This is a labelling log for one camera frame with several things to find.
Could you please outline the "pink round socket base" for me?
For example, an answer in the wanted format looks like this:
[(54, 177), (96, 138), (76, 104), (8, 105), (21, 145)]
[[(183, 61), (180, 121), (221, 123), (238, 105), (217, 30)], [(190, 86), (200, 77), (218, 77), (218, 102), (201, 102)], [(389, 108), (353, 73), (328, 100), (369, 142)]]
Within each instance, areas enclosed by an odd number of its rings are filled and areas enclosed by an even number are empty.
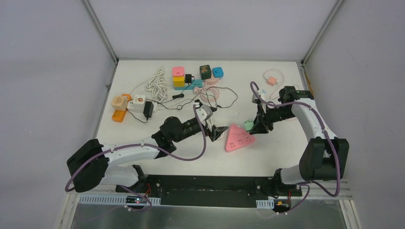
[(204, 84), (206, 85), (215, 85), (219, 82), (219, 78), (210, 78), (210, 79), (206, 79), (204, 80)]

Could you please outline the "pink charger plug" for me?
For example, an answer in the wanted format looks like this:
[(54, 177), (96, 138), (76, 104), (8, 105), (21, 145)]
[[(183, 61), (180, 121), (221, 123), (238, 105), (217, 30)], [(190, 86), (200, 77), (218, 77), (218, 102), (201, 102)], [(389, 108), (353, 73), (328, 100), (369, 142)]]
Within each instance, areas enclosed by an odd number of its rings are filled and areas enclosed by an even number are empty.
[(271, 86), (275, 86), (278, 85), (278, 80), (275, 77), (270, 76), (267, 80), (266, 83), (271, 85)]

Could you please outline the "pink cube adapter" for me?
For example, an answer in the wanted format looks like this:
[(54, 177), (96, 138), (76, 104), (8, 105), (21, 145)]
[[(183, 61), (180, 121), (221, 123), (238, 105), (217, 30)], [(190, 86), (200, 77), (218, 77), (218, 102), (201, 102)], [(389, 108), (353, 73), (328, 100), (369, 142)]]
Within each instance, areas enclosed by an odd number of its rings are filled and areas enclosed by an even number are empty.
[(185, 69), (183, 66), (175, 66), (171, 72), (173, 77), (183, 77), (185, 75)]

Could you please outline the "black power adapter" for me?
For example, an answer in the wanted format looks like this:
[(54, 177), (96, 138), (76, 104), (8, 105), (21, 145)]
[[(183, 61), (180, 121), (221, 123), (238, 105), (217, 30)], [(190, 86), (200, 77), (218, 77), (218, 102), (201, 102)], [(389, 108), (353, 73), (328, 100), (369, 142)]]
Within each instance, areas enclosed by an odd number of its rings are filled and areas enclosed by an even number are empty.
[(146, 101), (143, 109), (143, 115), (147, 121), (152, 117), (153, 110), (154, 110), (153, 102)]

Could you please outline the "orange power strip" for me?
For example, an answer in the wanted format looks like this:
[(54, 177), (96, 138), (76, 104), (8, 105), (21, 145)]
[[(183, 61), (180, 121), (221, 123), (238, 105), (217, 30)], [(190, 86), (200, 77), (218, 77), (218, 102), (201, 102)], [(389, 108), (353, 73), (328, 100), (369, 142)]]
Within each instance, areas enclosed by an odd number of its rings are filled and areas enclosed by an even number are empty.
[[(128, 98), (128, 102), (130, 100), (132, 100), (132, 97), (129, 94), (122, 94), (121, 96), (126, 96)], [(114, 112), (112, 114), (112, 120), (114, 122), (122, 123), (124, 118), (125, 118), (125, 115), (126, 115), (127, 111), (128, 111), (127, 109), (125, 111), (115, 111), (114, 110)]]

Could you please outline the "blue cube adapter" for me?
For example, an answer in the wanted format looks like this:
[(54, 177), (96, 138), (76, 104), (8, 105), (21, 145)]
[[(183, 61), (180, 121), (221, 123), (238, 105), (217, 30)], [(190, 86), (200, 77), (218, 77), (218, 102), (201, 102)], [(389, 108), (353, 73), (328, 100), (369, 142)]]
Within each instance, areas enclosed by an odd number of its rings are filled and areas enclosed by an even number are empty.
[(212, 68), (212, 74), (214, 78), (222, 78), (224, 76), (224, 71), (222, 67), (214, 67)]

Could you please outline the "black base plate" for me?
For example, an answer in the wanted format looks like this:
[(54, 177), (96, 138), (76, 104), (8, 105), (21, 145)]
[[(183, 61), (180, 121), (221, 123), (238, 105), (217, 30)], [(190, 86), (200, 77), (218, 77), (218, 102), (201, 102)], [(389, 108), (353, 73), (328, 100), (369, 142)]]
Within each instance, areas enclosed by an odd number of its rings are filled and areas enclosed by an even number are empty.
[(148, 175), (129, 187), (161, 205), (193, 207), (254, 208), (269, 197), (301, 197), (295, 185), (282, 185), (272, 177), (216, 177)]

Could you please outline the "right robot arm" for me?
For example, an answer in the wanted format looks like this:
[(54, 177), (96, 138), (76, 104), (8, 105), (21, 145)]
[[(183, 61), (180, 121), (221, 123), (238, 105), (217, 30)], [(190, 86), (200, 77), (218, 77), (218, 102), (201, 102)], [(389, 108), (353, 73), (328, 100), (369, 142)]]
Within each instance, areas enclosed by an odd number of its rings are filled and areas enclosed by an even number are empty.
[(251, 135), (267, 134), (276, 122), (297, 118), (307, 138), (307, 146), (297, 165), (279, 168), (262, 191), (270, 196), (287, 194), (296, 186), (316, 184), (327, 195), (337, 197), (341, 189), (349, 153), (349, 142), (339, 138), (325, 124), (310, 91), (285, 86), (279, 91), (279, 103), (268, 102), (250, 83), (252, 102), (257, 105)]

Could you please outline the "small black plug adapter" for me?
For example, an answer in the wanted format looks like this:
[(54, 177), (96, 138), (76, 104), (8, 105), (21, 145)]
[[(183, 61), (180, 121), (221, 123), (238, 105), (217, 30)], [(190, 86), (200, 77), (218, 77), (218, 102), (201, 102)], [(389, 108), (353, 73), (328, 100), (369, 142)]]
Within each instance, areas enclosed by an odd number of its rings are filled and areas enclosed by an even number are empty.
[(185, 74), (184, 79), (186, 84), (191, 84), (195, 77), (192, 74)]

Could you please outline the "yellow cube adapter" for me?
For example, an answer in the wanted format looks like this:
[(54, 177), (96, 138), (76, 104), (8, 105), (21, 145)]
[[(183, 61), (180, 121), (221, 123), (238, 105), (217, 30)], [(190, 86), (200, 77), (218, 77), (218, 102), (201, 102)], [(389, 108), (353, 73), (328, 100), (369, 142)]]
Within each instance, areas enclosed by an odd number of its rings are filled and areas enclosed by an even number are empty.
[(173, 79), (173, 87), (182, 88), (185, 86), (184, 76), (174, 76), (172, 79)]

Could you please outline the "teal power strip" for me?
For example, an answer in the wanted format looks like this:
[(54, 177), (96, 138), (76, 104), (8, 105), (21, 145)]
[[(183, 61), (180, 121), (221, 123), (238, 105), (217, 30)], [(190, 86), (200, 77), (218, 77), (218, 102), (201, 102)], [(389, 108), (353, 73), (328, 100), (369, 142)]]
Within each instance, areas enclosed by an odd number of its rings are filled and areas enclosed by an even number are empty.
[(201, 79), (194, 79), (191, 84), (187, 84), (184, 87), (174, 87), (176, 91), (182, 90), (193, 90), (195, 87), (202, 88), (204, 86), (204, 82)]

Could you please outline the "pink triangular power strip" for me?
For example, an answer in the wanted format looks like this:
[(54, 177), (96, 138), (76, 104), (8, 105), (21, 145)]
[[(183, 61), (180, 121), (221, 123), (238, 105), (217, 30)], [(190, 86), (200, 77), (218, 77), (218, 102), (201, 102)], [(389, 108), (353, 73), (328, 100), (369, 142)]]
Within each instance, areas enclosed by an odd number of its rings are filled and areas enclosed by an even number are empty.
[(250, 135), (245, 129), (240, 128), (236, 124), (231, 124), (224, 149), (229, 153), (249, 146), (255, 141), (256, 138), (253, 135)]

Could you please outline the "green charger plug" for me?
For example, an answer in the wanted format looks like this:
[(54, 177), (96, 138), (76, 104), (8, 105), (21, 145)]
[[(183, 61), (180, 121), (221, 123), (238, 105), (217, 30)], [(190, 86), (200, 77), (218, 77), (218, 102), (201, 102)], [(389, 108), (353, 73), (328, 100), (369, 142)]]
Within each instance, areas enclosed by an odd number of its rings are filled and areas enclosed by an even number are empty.
[(253, 120), (246, 120), (244, 122), (244, 128), (247, 132), (250, 132), (252, 128), (254, 127), (254, 121)]

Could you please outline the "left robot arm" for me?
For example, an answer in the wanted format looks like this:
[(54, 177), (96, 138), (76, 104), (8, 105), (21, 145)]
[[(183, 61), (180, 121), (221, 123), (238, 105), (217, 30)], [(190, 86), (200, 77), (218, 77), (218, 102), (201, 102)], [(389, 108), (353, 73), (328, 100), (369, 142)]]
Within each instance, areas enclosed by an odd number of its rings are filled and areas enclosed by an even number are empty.
[(185, 122), (175, 116), (166, 118), (156, 133), (134, 143), (106, 145), (96, 138), (88, 140), (66, 162), (71, 177), (65, 185), (65, 191), (83, 193), (99, 185), (116, 185), (140, 193), (146, 186), (140, 166), (124, 167), (123, 164), (165, 156), (187, 161), (173, 154), (175, 143), (198, 133), (203, 136), (203, 149), (199, 155), (188, 160), (201, 158), (206, 151), (207, 141), (218, 140), (228, 127), (212, 124), (213, 110), (205, 104), (193, 106), (193, 112), (194, 117)]

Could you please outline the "dark green cube adapter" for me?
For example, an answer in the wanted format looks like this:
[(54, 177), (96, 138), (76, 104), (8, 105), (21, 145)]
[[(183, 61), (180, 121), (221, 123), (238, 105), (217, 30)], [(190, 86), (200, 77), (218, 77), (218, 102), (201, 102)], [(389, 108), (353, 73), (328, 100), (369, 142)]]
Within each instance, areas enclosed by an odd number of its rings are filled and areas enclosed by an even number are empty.
[(212, 76), (210, 65), (202, 65), (199, 67), (199, 72), (202, 80), (208, 80)]

